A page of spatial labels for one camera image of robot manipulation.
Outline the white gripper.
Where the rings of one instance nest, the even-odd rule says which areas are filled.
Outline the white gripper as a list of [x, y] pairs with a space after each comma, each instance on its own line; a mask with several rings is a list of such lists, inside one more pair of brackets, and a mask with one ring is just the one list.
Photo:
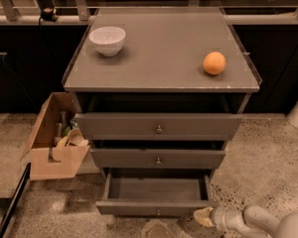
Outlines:
[[219, 206], [215, 209], [206, 207], [195, 210], [195, 220], [204, 227], [216, 227], [220, 231], [233, 230], [241, 232], [245, 227], [243, 214], [240, 210]]

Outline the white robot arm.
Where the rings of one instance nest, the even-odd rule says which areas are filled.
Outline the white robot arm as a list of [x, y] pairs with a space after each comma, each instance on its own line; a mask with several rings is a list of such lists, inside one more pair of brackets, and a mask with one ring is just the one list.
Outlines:
[[194, 218], [204, 227], [235, 231], [243, 238], [298, 238], [298, 212], [278, 219], [264, 208], [250, 204], [243, 210], [206, 207], [196, 210]]

